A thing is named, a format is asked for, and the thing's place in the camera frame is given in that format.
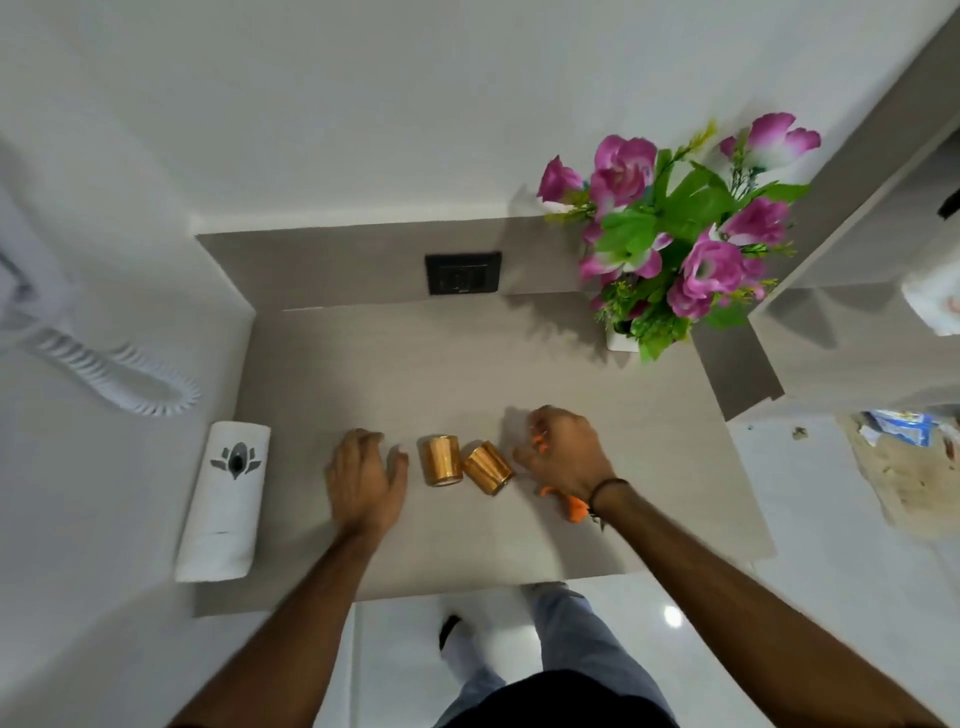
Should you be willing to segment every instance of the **person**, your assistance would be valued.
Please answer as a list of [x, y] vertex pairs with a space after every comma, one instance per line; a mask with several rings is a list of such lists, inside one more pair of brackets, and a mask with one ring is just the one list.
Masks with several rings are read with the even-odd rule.
[[[717, 556], [617, 477], [589, 422], [543, 407], [515, 460], [541, 485], [578, 497], [633, 547], [733, 679], [778, 728], [943, 726], [872, 667], [737, 567]], [[330, 549], [171, 726], [306, 728], [324, 700], [340, 633], [367, 564], [400, 516], [408, 457], [388, 475], [382, 435], [353, 430], [333, 453], [326, 485], [338, 527]], [[438, 726], [675, 725], [653, 678], [588, 602], [564, 584], [523, 587], [543, 672], [505, 685], [482, 660], [469, 625], [448, 619], [442, 657], [464, 682]]]

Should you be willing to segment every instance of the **black wrist band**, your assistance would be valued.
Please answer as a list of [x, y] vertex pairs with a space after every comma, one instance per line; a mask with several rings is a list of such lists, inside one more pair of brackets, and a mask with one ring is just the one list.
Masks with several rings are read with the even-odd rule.
[[622, 477], [609, 477], [606, 480], [601, 480], [600, 484], [593, 489], [593, 493], [590, 494], [590, 500], [587, 501], [587, 506], [590, 510], [590, 513], [596, 513], [596, 508], [593, 507], [593, 502], [597, 499], [597, 494], [606, 488], [608, 485], [613, 485], [613, 483], [623, 483], [624, 485], [630, 485], [630, 482], [624, 480]]

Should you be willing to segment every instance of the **metal cup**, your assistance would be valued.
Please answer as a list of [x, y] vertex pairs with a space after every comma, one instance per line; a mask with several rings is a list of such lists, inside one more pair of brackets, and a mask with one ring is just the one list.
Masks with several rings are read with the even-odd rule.
[[495, 496], [516, 473], [489, 440], [477, 446], [464, 460], [464, 472], [488, 496]]
[[440, 435], [423, 443], [420, 462], [426, 484], [434, 488], [453, 485], [464, 479], [460, 443], [453, 435]]

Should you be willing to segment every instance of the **white sock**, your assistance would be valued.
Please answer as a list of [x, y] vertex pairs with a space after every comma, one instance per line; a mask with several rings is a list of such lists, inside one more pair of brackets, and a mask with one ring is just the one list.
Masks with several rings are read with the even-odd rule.
[[473, 628], [462, 619], [456, 623], [446, 636], [440, 656], [450, 668], [453, 676], [462, 684], [486, 666], [483, 655], [477, 647]]

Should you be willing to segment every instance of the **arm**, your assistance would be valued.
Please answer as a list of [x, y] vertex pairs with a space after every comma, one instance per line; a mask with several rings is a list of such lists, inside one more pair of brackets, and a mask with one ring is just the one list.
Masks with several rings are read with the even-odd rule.
[[[544, 407], [549, 449], [515, 451], [537, 481], [590, 502], [616, 478], [587, 420]], [[700, 637], [778, 728], [943, 726], [897, 683], [666, 518], [626, 482], [592, 503], [676, 601]]]
[[340, 633], [360, 579], [396, 522], [407, 488], [406, 454], [388, 480], [382, 435], [353, 430], [326, 469], [333, 545], [171, 726], [308, 728], [324, 701]]

